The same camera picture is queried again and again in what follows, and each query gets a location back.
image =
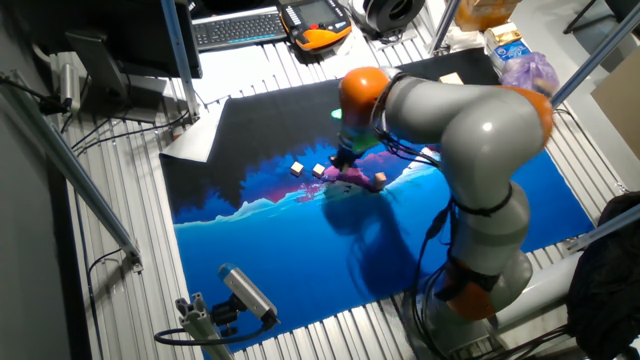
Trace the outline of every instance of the purple object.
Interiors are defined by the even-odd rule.
[[[539,52],[518,56],[504,65],[500,83],[552,95],[558,88],[556,71]]]
[[[323,180],[328,182],[344,181],[350,184],[358,185],[371,192],[378,192],[371,184],[371,180],[358,168],[349,168],[347,171],[341,173],[338,169],[331,166],[324,171],[322,177]]]

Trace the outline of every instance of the monitor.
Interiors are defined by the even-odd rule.
[[[155,120],[166,82],[150,77],[180,76],[160,0],[11,2],[43,51],[78,54],[91,77],[82,111],[109,117],[126,113],[134,119],[146,113],[146,120]],[[188,1],[175,4],[191,76],[200,78]]]

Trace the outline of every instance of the black bag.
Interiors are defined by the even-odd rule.
[[[598,226],[640,204],[640,192],[612,199]],[[584,252],[567,297],[568,333],[592,360],[609,360],[640,333],[640,221]]]

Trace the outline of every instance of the keyboard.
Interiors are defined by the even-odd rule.
[[[287,38],[275,6],[193,21],[199,52],[226,50]]]

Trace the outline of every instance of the small cube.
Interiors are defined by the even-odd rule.
[[[316,164],[316,166],[313,167],[313,176],[320,179],[323,174],[324,174],[324,166],[320,164]]]
[[[458,73],[451,73],[449,75],[441,76],[440,82],[443,84],[456,84],[456,85],[464,85]]]
[[[300,176],[300,174],[302,174],[302,168],[302,164],[297,161],[294,162],[293,165],[291,165],[291,174],[294,176]]]
[[[373,187],[381,191],[387,182],[387,176],[384,173],[377,173],[373,178]]]

